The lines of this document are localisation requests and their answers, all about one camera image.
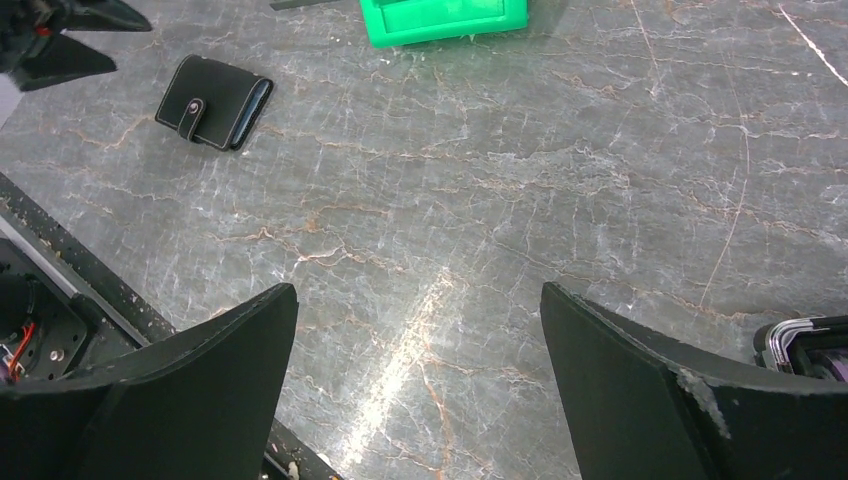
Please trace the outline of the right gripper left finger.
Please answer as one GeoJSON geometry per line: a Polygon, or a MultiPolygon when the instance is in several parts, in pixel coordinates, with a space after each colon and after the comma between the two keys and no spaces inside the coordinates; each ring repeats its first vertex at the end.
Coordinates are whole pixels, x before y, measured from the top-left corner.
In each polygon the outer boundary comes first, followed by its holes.
{"type": "Polygon", "coordinates": [[[256,479],[298,315],[275,285],[56,380],[1,391],[5,479],[256,479]]]}

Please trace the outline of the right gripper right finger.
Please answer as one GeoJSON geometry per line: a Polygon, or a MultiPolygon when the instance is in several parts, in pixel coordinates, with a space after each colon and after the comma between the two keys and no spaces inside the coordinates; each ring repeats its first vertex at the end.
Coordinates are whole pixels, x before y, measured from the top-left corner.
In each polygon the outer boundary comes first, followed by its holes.
{"type": "Polygon", "coordinates": [[[847,382],[680,342],[548,282],[541,322],[585,479],[843,479],[847,382]]]}

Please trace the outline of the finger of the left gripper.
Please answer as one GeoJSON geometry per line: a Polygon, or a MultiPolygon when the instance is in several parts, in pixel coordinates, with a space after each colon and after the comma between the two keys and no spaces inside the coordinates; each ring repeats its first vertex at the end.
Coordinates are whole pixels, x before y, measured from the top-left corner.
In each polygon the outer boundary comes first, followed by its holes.
{"type": "Polygon", "coordinates": [[[11,70],[11,80],[22,92],[117,70],[110,57],[62,34],[42,37],[36,45],[40,50],[11,70]]]}
{"type": "Polygon", "coordinates": [[[150,21],[119,0],[40,1],[43,25],[54,30],[149,32],[150,21]]]}

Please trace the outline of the black leather card holder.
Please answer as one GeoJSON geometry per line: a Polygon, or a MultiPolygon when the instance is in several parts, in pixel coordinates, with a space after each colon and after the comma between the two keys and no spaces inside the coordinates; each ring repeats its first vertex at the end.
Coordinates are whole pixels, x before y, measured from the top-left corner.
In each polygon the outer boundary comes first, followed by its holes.
{"type": "Polygon", "coordinates": [[[177,67],[155,121],[189,142],[237,151],[273,89],[267,77],[191,54],[177,67]]]}

